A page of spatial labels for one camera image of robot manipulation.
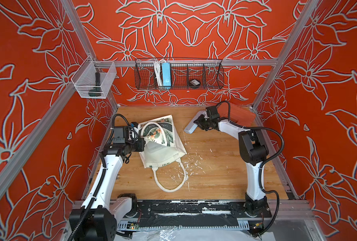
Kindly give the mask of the white printed canvas tote bag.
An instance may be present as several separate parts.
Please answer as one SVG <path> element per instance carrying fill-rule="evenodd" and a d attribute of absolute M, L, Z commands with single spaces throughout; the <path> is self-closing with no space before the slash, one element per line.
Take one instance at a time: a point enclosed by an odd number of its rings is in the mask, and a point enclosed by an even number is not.
<path fill-rule="evenodd" d="M 181 161 L 181 157 L 187 155 L 187 151 L 175 128 L 173 116 L 166 115 L 140 123 L 138 131 L 145 140 L 144 151 L 140 152 L 140 157 L 144 168 L 150 168 L 153 171 L 156 185 L 167 193 L 181 189 L 188 179 L 188 174 Z M 159 182 L 157 170 L 174 162 L 182 168 L 184 177 L 176 188 L 168 189 Z"/>

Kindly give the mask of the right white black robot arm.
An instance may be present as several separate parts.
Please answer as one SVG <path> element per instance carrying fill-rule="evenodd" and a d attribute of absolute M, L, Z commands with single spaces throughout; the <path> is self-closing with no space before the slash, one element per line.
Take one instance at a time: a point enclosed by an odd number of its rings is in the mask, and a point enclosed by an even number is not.
<path fill-rule="evenodd" d="M 184 132 L 191 134 L 196 128 L 204 131 L 217 130 L 226 133 L 239 142 L 239 152 L 242 160 L 246 164 L 248 186 L 245 193 L 244 211 L 250 218 L 258 215 L 264 216 L 264 211 L 269 209 L 267 195 L 276 195 L 276 207 L 270 222 L 265 225 L 264 221 L 259 223 L 258 228 L 252 227 L 250 235 L 255 238 L 261 238 L 266 233 L 277 217 L 280 197 L 275 190 L 265 190 L 264 188 L 264 167 L 265 165 L 278 157 L 284 150 L 285 140 L 276 130 L 263 127 L 249 127 L 237 123 L 231 116 L 232 104 L 229 101 L 221 101 L 215 105 L 199 111 L 185 127 Z M 280 141 L 280 149 L 269 156 L 269 148 L 265 141 L 263 130 L 275 133 Z"/>

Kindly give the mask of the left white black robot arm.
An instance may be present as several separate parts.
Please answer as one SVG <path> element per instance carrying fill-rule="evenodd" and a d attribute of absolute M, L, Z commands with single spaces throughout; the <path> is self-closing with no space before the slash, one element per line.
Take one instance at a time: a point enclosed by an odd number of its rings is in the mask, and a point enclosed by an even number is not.
<path fill-rule="evenodd" d="M 110 200 L 121 167 L 133 152 L 144 151 L 144 146 L 143 138 L 108 141 L 99 153 L 102 165 L 90 194 L 81 207 L 70 214 L 72 233 L 69 241 L 113 241 L 117 235 L 117 223 L 128 213 L 137 213 L 133 194 L 118 198 L 112 209 Z"/>

